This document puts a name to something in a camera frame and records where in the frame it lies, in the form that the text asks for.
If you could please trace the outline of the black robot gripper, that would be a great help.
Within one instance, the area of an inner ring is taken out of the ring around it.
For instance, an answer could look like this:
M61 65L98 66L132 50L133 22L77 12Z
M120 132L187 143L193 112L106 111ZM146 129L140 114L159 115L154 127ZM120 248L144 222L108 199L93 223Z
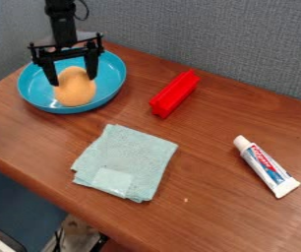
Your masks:
M41 66L49 83L57 87L54 61L82 57L90 80L97 76L98 56L104 53L102 34L77 31L73 18L50 18L52 35L29 44L33 62Z

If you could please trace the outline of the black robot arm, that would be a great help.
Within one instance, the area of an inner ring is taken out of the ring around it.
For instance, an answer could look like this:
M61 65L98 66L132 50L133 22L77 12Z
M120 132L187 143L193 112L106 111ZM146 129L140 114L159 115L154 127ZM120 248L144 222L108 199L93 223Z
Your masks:
M88 78L98 73L98 57L105 52L102 34L96 31L77 31L74 0L43 0L43 12L49 17L52 35L41 42L31 42L27 49L31 61L42 69L48 82L57 87L54 62L76 57L84 58Z

